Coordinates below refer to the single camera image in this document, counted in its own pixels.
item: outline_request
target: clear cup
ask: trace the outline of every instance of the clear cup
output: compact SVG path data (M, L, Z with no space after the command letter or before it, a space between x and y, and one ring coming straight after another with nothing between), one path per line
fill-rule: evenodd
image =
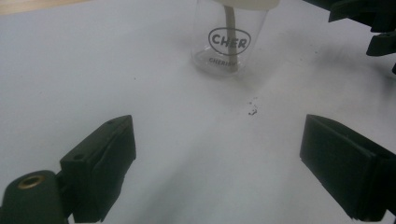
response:
M267 12L198 0L191 46L196 66L215 75L241 74Z

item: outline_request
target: white table surface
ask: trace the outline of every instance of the white table surface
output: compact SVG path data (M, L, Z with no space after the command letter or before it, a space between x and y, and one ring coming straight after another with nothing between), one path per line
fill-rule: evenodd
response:
M369 27L282 0L245 75L213 77L191 62L194 10L94 0L1 16L1 194L131 114L137 159L105 223L359 223L301 162L305 116L396 152L396 57L365 55Z

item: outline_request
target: black mechanical part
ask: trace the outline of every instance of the black mechanical part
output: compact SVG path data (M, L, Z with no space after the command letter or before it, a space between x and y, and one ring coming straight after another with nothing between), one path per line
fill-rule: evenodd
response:
M395 0L305 0L305 2L329 10L329 21L349 18L372 27L373 33L384 33L373 38L367 55L383 56L395 53Z
M40 171L8 185L0 224L104 220L136 157L131 116L112 119L61 159L62 171Z
M308 115L300 156L345 212L361 221L396 214L396 155L331 119Z

